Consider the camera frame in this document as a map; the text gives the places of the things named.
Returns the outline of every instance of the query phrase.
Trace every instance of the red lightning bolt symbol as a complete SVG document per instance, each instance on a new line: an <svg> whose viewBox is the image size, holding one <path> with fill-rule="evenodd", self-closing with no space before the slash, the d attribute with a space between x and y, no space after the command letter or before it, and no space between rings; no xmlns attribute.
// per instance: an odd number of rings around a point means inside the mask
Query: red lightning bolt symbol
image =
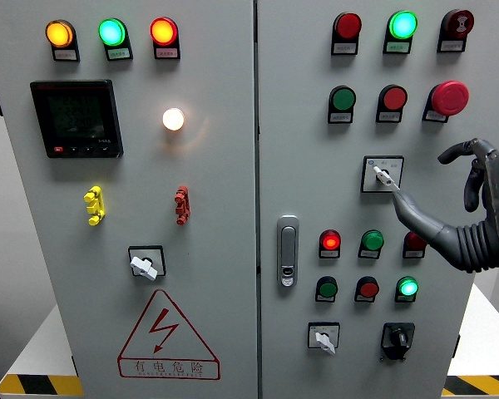
<svg viewBox="0 0 499 399"><path fill-rule="evenodd" d="M177 326L179 326L179 324L172 324L171 326L166 326L166 327L159 328L159 324L161 324L161 322L163 321L163 319L165 318L165 316L167 314L168 314L168 309L167 308L163 308L163 310L161 311L161 314L157 318L156 322L153 323L153 326L151 326L151 329L150 329L150 333L153 333L153 332L157 333L158 331L163 331L163 330L170 329L170 332L168 332L168 335L166 335L165 339L163 339L163 342L161 342L159 345L156 345L156 348L153 351L154 354L158 353L163 348L162 344L165 343L165 341L168 339L168 337L170 335L172 335L172 333L175 331L175 329L177 328Z"/></svg>

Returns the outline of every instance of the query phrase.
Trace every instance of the switch plate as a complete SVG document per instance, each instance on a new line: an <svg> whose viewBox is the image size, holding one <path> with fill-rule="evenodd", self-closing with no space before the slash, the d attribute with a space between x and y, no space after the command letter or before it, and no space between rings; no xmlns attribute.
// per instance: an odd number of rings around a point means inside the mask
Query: switch plate
<svg viewBox="0 0 499 399"><path fill-rule="evenodd" d="M360 185L362 193L391 193L392 189L381 183L375 172L374 166L378 166L388 172L395 184L401 188L401 177L405 158L401 155L367 155L363 161L363 177Z"/></svg>
<svg viewBox="0 0 499 399"><path fill-rule="evenodd" d="M325 334L335 348L338 347L338 336L340 335L340 323L338 322L317 322L309 323L308 347L320 349L316 341L316 333Z"/></svg>
<svg viewBox="0 0 499 399"><path fill-rule="evenodd" d="M130 262L135 256L142 260L149 259L151 267L157 270L157 276L166 275L165 253L161 245L132 246L127 249L127 253ZM134 276L141 276L139 273L134 273L133 271L132 273Z"/></svg>

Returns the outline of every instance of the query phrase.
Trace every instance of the illuminated indicator light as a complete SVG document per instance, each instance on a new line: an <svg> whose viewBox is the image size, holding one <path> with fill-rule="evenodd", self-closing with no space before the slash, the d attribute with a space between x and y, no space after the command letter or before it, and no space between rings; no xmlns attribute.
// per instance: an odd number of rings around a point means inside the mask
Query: illuminated indicator light
<svg viewBox="0 0 499 399"><path fill-rule="evenodd" d="M388 29L396 39L410 38L417 28L417 18L413 12L399 11L392 15Z"/></svg>
<svg viewBox="0 0 499 399"><path fill-rule="evenodd" d="M338 89L333 96L333 105L337 110L346 111L355 103L354 93L347 88Z"/></svg>
<svg viewBox="0 0 499 399"><path fill-rule="evenodd" d="M338 287L333 283L325 283L319 288L319 294L324 298L331 298L338 292Z"/></svg>
<svg viewBox="0 0 499 399"><path fill-rule="evenodd" d="M360 288L360 294L365 298L373 298L379 292L379 287L375 283L366 283Z"/></svg>
<svg viewBox="0 0 499 399"><path fill-rule="evenodd" d="M469 101L469 90L460 81L445 81L432 93L432 108L440 115L453 116L461 112Z"/></svg>
<svg viewBox="0 0 499 399"><path fill-rule="evenodd" d="M353 39L358 36L362 27L362 22L357 14L345 13L336 24L336 32L344 39Z"/></svg>
<svg viewBox="0 0 499 399"><path fill-rule="evenodd" d="M398 282L399 292L405 297L410 297L417 292L417 281L412 277L401 278Z"/></svg>
<svg viewBox="0 0 499 399"><path fill-rule="evenodd" d="M319 242L328 251L334 251L340 246L340 234L336 230L326 230L320 235Z"/></svg>
<svg viewBox="0 0 499 399"><path fill-rule="evenodd" d="M407 102L407 92L401 87L393 87L384 94L383 103L389 110L403 108Z"/></svg>
<svg viewBox="0 0 499 399"><path fill-rule="evenodd" d="M370 251L379 251L384 245L384 238L380 231L371 230L362 237L364 248Z"/></svg>
<svg viewBox="0 0 499 399"><path fill-rule="evenodd" d="M169 46L177 38L177 26L167 17L154 20L150 25L151 38L160 46Z"/></svg>
<svg viewBox="0 0 499 399"><path fill-rule="evenodd" d="M46 29L48 41L54 47L67 47L70 46L74 35L72 28L64 21L49 22Z"/></svg>
<svg viewBox="0 0 499 399"><path fill-rule="evenodd" d="M405 236L405 243L411 251L423 251L427 247L427 243L412 231Z"/></svg>
<svg viewBox="0 0 499 399"><path fill-rule="evenodd" d="M126 39L126 29L122 22L115 18L110 18L102 21L98 27L100 39L107 46L118 46Z"/></svg>
<svg viewBox="0 0 499 399"><path fill-rule="evenodd" d="M171 131L178 131L185 122L183 112L178 108L170 108L163 114L163 125Z"/></svg>

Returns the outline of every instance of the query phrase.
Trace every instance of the digital power meter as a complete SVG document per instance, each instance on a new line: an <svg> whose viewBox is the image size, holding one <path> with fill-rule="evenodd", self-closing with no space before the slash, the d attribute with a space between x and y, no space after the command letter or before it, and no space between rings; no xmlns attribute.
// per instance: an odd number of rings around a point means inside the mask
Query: digital power meter
<svg viewBox="0 0 499 399"><path fill-rule="evenodd" d="M30 87L49 158L124 153L110 80L34 81Z"/></svg>

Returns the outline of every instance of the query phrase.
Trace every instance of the green push button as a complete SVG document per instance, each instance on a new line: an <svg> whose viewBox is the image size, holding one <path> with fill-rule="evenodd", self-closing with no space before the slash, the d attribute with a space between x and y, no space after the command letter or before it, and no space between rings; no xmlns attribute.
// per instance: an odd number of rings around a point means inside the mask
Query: green push button
<svg viewBox="0 0 499 399"><path fill-rule="evenodd" d="M339 88L333 95L333 106L339 111L346 111L355 104L355 93L348 87Z"/></svg>
<svg viewBox="0 0 499 399"><path fill-rule="evenodd" d="M338 292L338 287L333 283L325 283L319 288L319 294L324 298L331 298Z"/></svg>
<svg viewBox="0 0 499 399"><path fill-rule="evenodd" d="M370 230L364 233L362 244L365 249L379 251L384 245L383 234L378 230Z"/></svg>

